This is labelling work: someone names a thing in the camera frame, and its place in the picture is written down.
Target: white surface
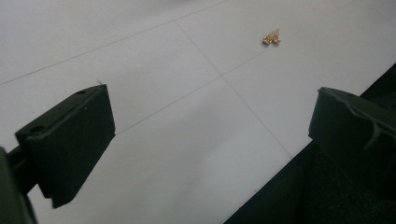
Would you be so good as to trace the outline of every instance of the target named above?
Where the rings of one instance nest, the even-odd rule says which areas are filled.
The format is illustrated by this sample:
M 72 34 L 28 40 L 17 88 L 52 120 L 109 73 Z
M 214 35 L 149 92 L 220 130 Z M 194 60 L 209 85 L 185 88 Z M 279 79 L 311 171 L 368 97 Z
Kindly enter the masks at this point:
M 119 133 L 40 223 L 221 223 L 309 142 L 322 86 L 356 94 L 395 63 L 393 0 L 3 1 L 0 145 L 108 85 Z M 278 47 L 262 38 L 280 28 Z

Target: screw hole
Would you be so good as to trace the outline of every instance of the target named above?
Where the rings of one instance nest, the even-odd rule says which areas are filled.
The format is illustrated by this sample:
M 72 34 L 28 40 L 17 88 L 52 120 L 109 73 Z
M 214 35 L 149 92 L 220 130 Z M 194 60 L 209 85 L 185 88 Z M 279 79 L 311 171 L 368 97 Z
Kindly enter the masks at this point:
M 31 133 L 40 133 L 44 130 L 43 126 L 37 126 L 30 130 Z

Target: gold object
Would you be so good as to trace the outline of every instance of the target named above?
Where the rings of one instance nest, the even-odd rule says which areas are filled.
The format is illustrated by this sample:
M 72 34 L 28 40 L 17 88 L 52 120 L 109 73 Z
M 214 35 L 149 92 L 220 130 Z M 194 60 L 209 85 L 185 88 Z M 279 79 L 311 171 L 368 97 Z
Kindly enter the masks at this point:
M 279 29 L 271 32 L 271 34 L 267 35 L 263 40 L 262 43 L 266 45 L 270 45 L 271 43 L 278 44 L 280 42 L 279 39 Z

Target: pile of brass parts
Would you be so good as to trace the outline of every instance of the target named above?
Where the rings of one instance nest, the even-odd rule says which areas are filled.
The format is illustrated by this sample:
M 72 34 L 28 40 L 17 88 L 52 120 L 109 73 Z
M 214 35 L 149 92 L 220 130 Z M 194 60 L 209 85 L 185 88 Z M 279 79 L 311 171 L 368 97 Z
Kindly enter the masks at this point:
M 267 35 L 263 40 L 262 43 L 265 45 L 270 45 L 271 43 L 278 44 L 280 42 L 279 39 L 279 29 L 271 32 L 271 34 Z

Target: white tile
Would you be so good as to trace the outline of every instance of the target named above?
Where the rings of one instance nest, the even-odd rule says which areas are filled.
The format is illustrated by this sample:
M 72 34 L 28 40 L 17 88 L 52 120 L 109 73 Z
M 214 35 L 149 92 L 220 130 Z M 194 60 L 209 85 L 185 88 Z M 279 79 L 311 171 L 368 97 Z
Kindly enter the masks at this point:
M 221 1 L 7 1 L 0 7 L 0 83 Z
M 232 0 L 177 20 L 204 55 L 225 74 L 267 50 L 276 28 L 284 41 L 348 1 Z
M 77 198 L 40 223 L 222 223 L 290 157 L 220 78 L 116 136 Z
M 317 89 L 361 94 L 393 65 L 395 15 L 382 9 L 348 5 L 225 76 L 290 154 L 310 141 Z
M 75 91 L 97 80 L 109 90 L 117 133 L 218 77 L 173 23 L 0 86 L 0 143 Z

